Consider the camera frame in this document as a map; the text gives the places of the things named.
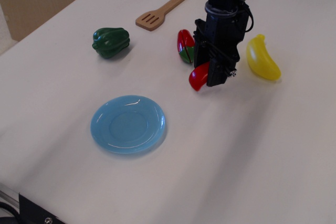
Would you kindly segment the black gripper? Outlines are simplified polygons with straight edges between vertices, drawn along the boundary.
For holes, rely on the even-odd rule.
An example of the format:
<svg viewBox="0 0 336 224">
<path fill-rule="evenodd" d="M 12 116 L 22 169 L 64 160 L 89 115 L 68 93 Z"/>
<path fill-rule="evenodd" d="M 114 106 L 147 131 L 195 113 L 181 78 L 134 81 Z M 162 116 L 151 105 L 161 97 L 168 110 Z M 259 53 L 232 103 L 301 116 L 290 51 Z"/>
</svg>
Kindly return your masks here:
<svg viewBox="0 0 336 224">
<path fill-rule="evenodd" d="M 237 45 L 249 31 L 249 9 L 239 9 L 233 16 L 207 14 L 195 21 L 194 68 L 209 62 L 207 86 L 224 84 L 235 75 L 240 60 Z"/>
</svg>

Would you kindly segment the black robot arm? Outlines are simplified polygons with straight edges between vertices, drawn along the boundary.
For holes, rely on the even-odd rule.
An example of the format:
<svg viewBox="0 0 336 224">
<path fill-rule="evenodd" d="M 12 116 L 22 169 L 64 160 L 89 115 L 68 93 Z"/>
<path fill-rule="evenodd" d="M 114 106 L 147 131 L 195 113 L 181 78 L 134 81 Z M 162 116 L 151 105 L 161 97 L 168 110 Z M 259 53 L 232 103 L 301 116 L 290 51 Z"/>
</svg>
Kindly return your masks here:
<svg viewBox="0 0 336 224">
<path fill-rule="evenodd" d="M 224 84 L 235 75 L 240 56 L 237 46 L 252 30 L 254 18 L 246 0 L 208 0 L 206 19 L 195 21 L 194 70 L 191 87 L 199 91 Z"/>
</svg>

